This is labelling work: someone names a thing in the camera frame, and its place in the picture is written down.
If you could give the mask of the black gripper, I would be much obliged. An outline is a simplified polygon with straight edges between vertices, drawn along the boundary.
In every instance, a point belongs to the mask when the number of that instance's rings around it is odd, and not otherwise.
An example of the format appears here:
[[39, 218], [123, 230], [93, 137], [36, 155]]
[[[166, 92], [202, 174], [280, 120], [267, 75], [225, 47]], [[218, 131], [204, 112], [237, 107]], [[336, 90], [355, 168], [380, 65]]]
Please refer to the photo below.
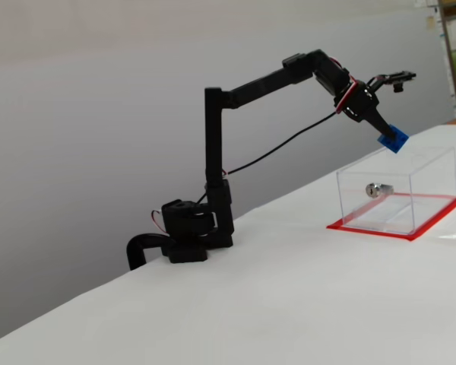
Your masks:
[[336, 114], [344, 113], [355, 122], [366, 120], [374, 129], [390, 140], [395, 133], [375, 108], [378, 98], [371, 88], [362, 81], [352, 81], [351, 85], [334, 99]]

